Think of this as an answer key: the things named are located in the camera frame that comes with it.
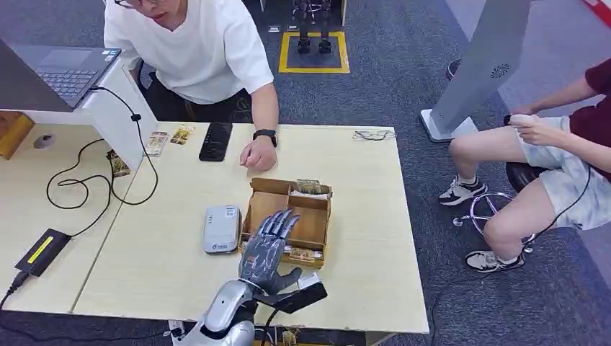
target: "white device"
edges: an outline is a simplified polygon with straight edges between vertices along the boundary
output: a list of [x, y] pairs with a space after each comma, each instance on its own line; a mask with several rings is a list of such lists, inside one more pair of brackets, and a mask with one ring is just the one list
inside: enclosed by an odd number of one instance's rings
[[221, 205], [206, 210], [204, 251], [208, 254], [232, 252], [238, 248], [240, 208]]
[[526, 115], [526, 114], [514, 114], [512, 115], [510, 119], [510, 125], [513, 126], [514, 128], [517, 127], [516, 125], [514, 125], [514, 122], [516, 121], [521, 121], [523, 123], [532, 124], [535, 122], [535, 119], [531, 117], [530, 115]]

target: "laptop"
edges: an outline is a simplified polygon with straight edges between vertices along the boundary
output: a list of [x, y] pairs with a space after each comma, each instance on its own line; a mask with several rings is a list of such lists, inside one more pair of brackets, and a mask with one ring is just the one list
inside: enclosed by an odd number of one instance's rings
[[0, 109], [72, 112], [120, 52], [0, 40]]

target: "metal stand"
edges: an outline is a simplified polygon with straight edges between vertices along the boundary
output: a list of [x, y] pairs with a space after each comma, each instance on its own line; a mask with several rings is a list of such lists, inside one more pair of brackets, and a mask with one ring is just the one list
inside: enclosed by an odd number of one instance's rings
[[422, 120], [424, 127], [427, 129], [429, 138], [431, 138], [432, 142], [448, 142], [458, 136], [478, 132], [476, 124], [473, 122], [471, 117], [467, 117], [457, 128], [454, 129], [454, 131], [442, 132], [437, 128], [435, 122], [431, 119], [431, 111], [432, 110], [421, 110], [420, 120]]
[[518, 68], [529, 11], [530, 0], [486, 2], [469, 48], [446, 70], [451, 82], [432, 110], [421, 112], [432, 141], [477, 132], [468, 116]]

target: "sneaker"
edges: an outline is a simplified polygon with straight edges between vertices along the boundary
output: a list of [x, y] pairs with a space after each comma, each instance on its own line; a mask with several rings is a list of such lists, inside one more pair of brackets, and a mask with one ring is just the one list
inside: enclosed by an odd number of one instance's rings
[[513, 263], [504, 263], [492, 251], [474, 251], [465, 256], [467, 267], [476, 272], [498, 272], [518, 268], [524, 265], [524, 256], [520, 254]]
[[479, 178], [476, 178], [476, 182], [472, 185], [467, 185], [458, 182], [458, 177], [456, 177], [450, 184], [450, 188], [440, 195], [439, 202], [441, 205], [459, 205], [486, 191], [488, 191], [488, 185], [480, 182]]

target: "charger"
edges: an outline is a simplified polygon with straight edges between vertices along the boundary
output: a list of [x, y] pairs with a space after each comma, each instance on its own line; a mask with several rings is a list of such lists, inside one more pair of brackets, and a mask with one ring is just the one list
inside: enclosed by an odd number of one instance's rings
[[28, 250], [15, 268], [32, 276], [41, 276], [70, 241], [68, 234], [48, 229]]

